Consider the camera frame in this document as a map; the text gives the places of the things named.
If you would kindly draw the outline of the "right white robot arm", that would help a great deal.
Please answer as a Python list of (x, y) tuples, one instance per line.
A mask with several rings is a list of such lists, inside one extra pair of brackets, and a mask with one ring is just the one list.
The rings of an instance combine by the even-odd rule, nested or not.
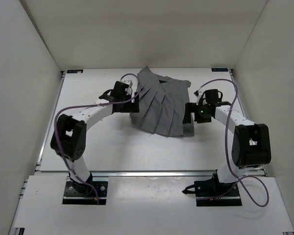
[(192, 116), (197, 123), (208, 123), (214, 118), (233, 134), (231, 156), (225, 166), (216, 170), (217, 179), (210, 183), (211, 193), (221, 196), (227, 191), (227, 184), (271, 162), (269, 128), (234, 111), (230, 102), (222, 101), (223, 93), (217, 89), (195, 94), (197, 101), (185, 104), (183, 123), (190, 123)]

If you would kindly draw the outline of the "grey pleated skirt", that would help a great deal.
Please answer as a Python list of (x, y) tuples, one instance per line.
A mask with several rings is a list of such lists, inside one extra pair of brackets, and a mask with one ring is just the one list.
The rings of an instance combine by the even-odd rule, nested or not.
[(193, 121), (183, 123), (191, 82), (155, 74), (149, 67), (141, 69), (137, 76), (142, 87), (140, 111), (130, 114), (132, 125), (165, 137), (193, 137)]

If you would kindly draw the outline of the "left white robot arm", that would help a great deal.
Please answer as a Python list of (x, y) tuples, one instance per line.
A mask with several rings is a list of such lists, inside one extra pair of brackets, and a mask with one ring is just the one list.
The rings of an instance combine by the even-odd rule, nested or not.
[(114, 88), (100, 95), (94, 104), (64, 108), (55, 118), (50, 146), (64, 160), (71, 181), (82, 195), (93, 188), (92, 174), (83, 159), (87, 131), (114, 113), (138, 113), (139, 94), (132, 86), (131, 80), (116, 81)]

